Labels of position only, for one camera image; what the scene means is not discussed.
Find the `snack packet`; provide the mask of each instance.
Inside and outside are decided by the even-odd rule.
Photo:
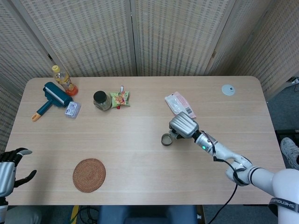
[[[110,93],[111,98],[112,98],[112,107],[117,107],[117,106],[130,106],[128,99],[130,96],[129,91],[123,91],[123,92],[111,92]]]
[[[178,115],[183,111],[188,114],[190,118],[196,118],[196,115],[190,107],[188,101],[181,94],[179,94],[179,92],[175,92],[165,97],[165,101],[175,115]]]

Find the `gray shoe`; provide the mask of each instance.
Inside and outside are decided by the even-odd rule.
[[[299,148],[290,138],[283,138],[280,143],[281,152],[286,156],[290,166],[293,169],[299,170],[297,157],[299,156]]]

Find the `robotic arm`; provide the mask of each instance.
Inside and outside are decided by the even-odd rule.
[[[194,142],[209,153],[214,161],[229,165],[227,177],[238,184],[249,184],[274,196],[270,208],[278,206],[279,224],[299,223],[299,171],[285,169],[272,173],[264,168],[253,166],[244,156],[236,154],[215,140],[204,131],[199,131],[199,125],[184,112],[179,113],[169,122],[170,135],[175,139],[194,139]]]
[[[8,208],[6,197],[13,192],[14,188],[27,183],[36,174],[36,170],[33,170],[26,178],[15,180],[16,169],[21,158],[31,153],[26,148],[18,148],[14,151],[0,154],[0,224],[4,223]]]

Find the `small plastic box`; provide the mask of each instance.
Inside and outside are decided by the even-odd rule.
[[[81,108],[81,104],[71,101],[70,104],[67,106],[66,110],[65,110],[65,115],[68,118],[73,118],[75,119],[80,111]]]

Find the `woven placemat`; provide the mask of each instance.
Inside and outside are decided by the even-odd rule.
[[[73,182],[75,187],[84,193],[98,189],[106,177],[105,166],[100,160],[82,160],[75,168]]]

